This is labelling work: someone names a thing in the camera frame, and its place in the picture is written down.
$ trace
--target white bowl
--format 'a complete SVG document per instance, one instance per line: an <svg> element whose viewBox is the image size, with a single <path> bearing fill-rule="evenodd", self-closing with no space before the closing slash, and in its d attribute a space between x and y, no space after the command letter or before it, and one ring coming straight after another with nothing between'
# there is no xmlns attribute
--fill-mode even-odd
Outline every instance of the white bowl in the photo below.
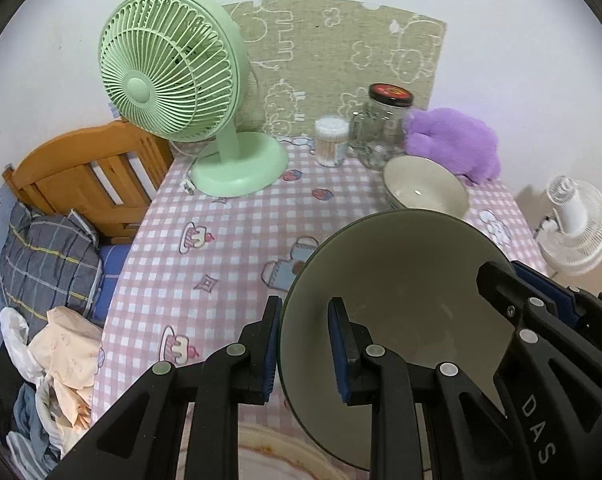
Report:
<svg viewBox="0 0 602 480"><path fill-rule="evenodd" d="M467 190L457 177L429 158L398 156L383 169L390 207L430 209L463 218L470 208Z"/></svg>
<svg viewBox="0 0 602 480"><path fill-rule="evenodd" d="M316 447L291 436L239 423L241 480L348 480Z"/></svg>
<svg viewBox="0 0 602 480"><path fill-rule="evenodd" d="M327 326L334 296L375 343L423 366L456 363L500 406L492 376L513 329L477 290L476 274L487 261L513 273L480 231L421 209L368 216L315 251L286 298L279 376L293 413L317 444L369 468L370 406L342 404L334 376Z"/></svg>

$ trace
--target pink checkered tablecloth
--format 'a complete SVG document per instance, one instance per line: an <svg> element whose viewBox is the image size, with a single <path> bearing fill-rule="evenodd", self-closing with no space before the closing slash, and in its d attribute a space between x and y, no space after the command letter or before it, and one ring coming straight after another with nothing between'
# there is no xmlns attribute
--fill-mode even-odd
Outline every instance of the pink checkered tablecloth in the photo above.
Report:
<svg viewBox="0 0 602 480"><path fill-rule="evenodd" d="M175 159L112 298L93 421L156 361L191 364L235 342L244 325L261 318L270 294L285 296L296 262L338 229L387 208L380 174L353 158L340 168L324 168L308 145L298 143L286 143L286 173L248 197L189 196L180 186L189 160ZM491 237L510 260L545 272L508 189L492 182L468 191L465 221ZM241 406L239 417L309 441L284 403L278 377L270 402Z"/></svg>

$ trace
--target fan stand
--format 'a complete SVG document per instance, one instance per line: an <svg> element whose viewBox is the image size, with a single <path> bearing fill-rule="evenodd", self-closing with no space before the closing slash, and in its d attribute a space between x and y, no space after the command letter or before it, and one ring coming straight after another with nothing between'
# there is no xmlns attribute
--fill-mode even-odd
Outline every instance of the fan stand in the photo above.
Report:
<svg viewBox="0 0 602 480"><path fill-rule="evenodd" d="M190 179L206 195L248 195L277 180L287 161L287 150L276 139L261 132L238 134L229 121L197 156Z"/></svg>

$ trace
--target cotton swab container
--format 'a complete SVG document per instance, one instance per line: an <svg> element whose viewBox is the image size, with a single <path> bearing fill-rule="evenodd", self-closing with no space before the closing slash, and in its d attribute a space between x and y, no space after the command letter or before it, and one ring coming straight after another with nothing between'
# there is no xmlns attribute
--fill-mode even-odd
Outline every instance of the cotton swab container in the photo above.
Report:
<svg viewBox="0 0 602 480"><path fill-rule="evenodd" d="M316 161L335 168L343 164L348 153L350 125L337 115L324 115L315 121Z"/></svg>

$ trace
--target bowl rim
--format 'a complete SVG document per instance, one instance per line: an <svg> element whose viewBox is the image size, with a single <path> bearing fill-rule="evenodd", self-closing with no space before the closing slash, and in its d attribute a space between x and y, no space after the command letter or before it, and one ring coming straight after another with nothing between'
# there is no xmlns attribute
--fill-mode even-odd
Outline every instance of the bowl rim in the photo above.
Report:
<svg viewBox="0 0 602 480"><path fill-rule="evenodd" d="M459 177L457 177L454 173L452 173L450 170L448 170L445 166L441 166L441 164L439 164L438 162L434 162L434 160L432 160L431 158L428 158L426 156L418 156L418 155L401 155L401 156L395 156L395 158L392 158L391 160L388 160L388 162L385 165L385 168L383 168L383 174L382 174L382 180L383 180L383 189L386 190L386 192L388 192L390 194L390 196L399 204L401 205L402 208L405 209L418 209L416 207L408 207L406 206L403 202L401 202L401 200L399 198L397 198L395 196L395 194L390 190L390 188L387 186L387 183L385 181L385 170L387 168L387 165L389 163L391 163L393 160L397 160L399 158L403 158L403 159L410 159L410 160L414 160L416 158L420 158L422 160L427 160L428 164L434 164L435 166L440 167L445 173L449 174L450 176L452 176L454 178L455 181L457 181L457 183L459 184L460 187L462 187L463 189L463 193L465 196L465 202L467 204L467 207L465 208L465 211L463 212L463 216L465 216L467 214L467 212L470 210L470 193L467 190L467 187L465 186L465 184L463 182L461 182L461 180L459 179Z"/></svg>
<svg viewBox="0 0 602 480"><path fill-rule="evenodd" d="M425 213L426 215L444 216L444 217L448 218L452 222L461 223L464 226L468 227L470 229L470 232L471 231L476 231L478 234L481 235L481 237L485 238L485 240L490 245L492 245L496 249L496 251L498 253L500 253L502 255L504 261L508 263L508 269L510 270L510 272L512 274L515 273L514 267L512 266L512 263L510 262L510 260L508 259L508 257L505 255L505 253L501 249L498 248L498 245L495 244L492 241L491 238L488 238L483 232L481 232L480 230L478 230L472 224L469 224L465 220L457 218L456 216L452 216L452 215L449 215L449 214L446 214L446 213L441 213L441 211L434 211L432 209L419 209L419 208L406 208L406 207L404 207L404 209L395 209L395 210L390 210L390 211L380 211L380 212L377 212L377 213L372 213L371 215L364 216L362 218L354 220L353 222L350 222L349 224L347 224L346 226L342 227L337 232L333 233L328 238L326 238L325 241L323 241L316 248L316 250L310 255L310 257L308 258L308 260L305 262L305 265L303 266L303 269L301 270L301 272L299 272L296 275L294 281L292 282L292 285L290 285L290 288L289 288L289 290L288 290L288 292L286 294L286 299L283 302L283 307L281 308L281 316L279 318L279 333L277 334L277 370L279 372L279 382L281 383L281 390L283 391L284 400L287 402L287 405L290 408L290 412L292 412L292 415L294 416L295 420L297 421L297 423L299 424L299 426L301 427L301 429L303 430L303 432L312 440L312 442L314 442L322 451L324 451L325 453L327 453L329 456L335 458L339 462L343 462L344 464L347 464L350 467L353 467L353 468L358 469L360 471L369 471L369 469L365 469L365 468L360 467L358 465L355 465L353 463L347 462L346 460L342 459L341 457L336 456L332 451L330 451L329 449L327 449L325 446L323 446L323 444L321 444L318 440L315 439L314 435L312 435L308 431L308 429L305 427L305 424L301 421L299 415L297 415L297 411L295 410L295 408L293 406L293 403L292 403L292 401L290 400L290 398L289 398L289 396L287 394L286 383L285 383L285 381L283 379L283 372L282 372L283 368L281 367L281 335L283 334L283 322L284 322L284 319L285 319L285 315L286 315L286 311L287 311L289 300L292 297L292 292L294 291L294 288L296 287L297 282L299 281L299 279L303 275L303 272L305 271L305 269L307 268L307 266L315 258L315 256L319 253L319 250L324 245L327 245L331 240L333 240L339 234L341 234L341 232L345 231L346 229L350 228L351 226L354 226L356 224L359 224L359 223L361 223L361 222L363 222L363 221L365 221L367 219L370 219L370 218L373 218L373 217L376 217L376 216L391 215L391 214L404 214L405 215L405 214L423 214L423 213Z"/></svg>

